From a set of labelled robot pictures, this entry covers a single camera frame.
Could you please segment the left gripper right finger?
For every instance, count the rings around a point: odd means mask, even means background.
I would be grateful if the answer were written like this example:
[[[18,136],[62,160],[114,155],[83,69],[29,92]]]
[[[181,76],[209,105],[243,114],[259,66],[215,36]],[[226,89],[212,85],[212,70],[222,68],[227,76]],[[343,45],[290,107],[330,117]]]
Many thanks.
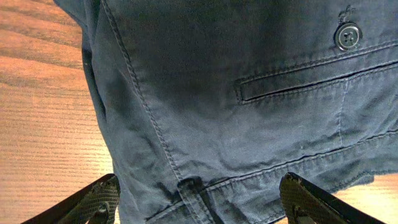
[[[293,172],[283,176],[279,190],[289,224],[384,224]]]

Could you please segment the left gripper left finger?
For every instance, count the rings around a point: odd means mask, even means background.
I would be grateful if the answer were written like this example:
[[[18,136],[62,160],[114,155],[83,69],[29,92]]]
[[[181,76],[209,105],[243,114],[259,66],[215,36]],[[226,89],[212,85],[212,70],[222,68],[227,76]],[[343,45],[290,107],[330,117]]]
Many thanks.
[[[120,199],[115,174],[106,174],[22,224],[114,224]]]

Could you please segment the blue denim shorts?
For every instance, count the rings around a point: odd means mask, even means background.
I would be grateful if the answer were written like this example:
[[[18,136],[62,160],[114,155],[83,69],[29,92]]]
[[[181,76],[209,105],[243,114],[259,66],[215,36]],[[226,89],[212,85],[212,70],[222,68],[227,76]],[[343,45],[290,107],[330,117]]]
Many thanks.
[[[122,223],[273,223],[397,172],[397,2],[69,1]]]

